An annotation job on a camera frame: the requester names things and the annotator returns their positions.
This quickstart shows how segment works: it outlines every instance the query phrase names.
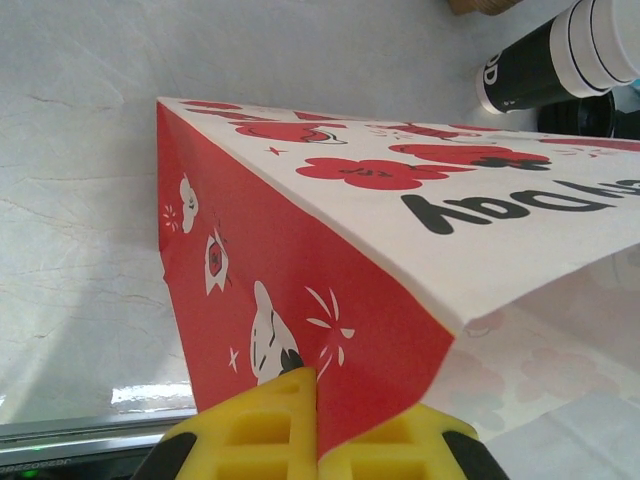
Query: white marble surface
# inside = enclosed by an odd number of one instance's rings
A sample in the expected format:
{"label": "white marble surface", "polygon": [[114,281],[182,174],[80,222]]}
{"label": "white marble surface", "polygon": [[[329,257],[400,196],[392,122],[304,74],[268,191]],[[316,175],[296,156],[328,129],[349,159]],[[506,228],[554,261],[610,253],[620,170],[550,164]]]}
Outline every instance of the white marble surface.
{"label": "white marble surface", "polygon": [[531,112],[483,113],[473,76],[569,3],[3,1],[0,422],[191,404],[156,248],[154,97],[530,129]]}

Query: white star graphic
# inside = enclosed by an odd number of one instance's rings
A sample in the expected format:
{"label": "white star graphic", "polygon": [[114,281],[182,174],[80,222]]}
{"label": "white star graphic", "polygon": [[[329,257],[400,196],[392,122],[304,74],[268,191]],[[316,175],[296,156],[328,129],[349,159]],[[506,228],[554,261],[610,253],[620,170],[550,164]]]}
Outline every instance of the white star graphic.
{"label": "white star graphic", "polygon": [[229,367],[233,368],[233,371],[238,373],[238,365],[236,365],[236,359],[238,358],[238,350],[233,351],[233,347],[229,347],[229,356],[231,360],[229,360]]}

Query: red and white paper bag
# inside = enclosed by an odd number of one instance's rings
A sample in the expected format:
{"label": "red and white paper bag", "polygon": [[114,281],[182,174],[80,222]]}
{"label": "red and white paper bag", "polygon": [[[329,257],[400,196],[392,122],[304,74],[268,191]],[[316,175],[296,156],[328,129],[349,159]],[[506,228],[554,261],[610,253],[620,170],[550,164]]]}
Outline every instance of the red and white paper bag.
{"label": "red and white paper bag", "polygon": [[199,409],[301,365],[322,455],[474,319],[640,241],[640,143],[162,98],[160,250]]}

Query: black rubber edge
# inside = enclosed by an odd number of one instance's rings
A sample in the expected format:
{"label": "black rubber edge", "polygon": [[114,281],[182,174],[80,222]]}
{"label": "black rubber edge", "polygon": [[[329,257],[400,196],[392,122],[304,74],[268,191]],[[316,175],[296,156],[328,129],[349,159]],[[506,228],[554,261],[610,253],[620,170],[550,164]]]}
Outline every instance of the black rubber edge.
{"label": "black rubber edge", "polygon": [[197,439],[187,432],[160,442],[131,480],[175,480]]}
{"label": "black rubber edge", "polygon": [[460,432],[442,434],[467,480],[509,480],[483,443]]}

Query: black and white cup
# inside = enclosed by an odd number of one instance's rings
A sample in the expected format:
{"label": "black and white cup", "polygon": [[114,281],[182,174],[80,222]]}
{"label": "black and white cup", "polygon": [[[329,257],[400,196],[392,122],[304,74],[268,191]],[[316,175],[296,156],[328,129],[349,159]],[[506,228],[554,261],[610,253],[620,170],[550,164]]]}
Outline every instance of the black and white cup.
{"label": "black and white cup", "polygon": [[491,58],[476,89],[491,113],[525,110],[574,98],[604,95],[584,79],[573,60],[569,26],[575,5]]}
{"label": "black and white cup", "polygon": [[591,27],[596,1],[580,0],[573,6],[569,21],[569,42],[573,61],[582,78],[595,89],[627,85],[630,82],[620,81],[611,75],[598,56]]}
{"label": "black and white cup", "polygon": [[640,0],[594,0],[591,28],[609,74],[621,83],[640,78]]}

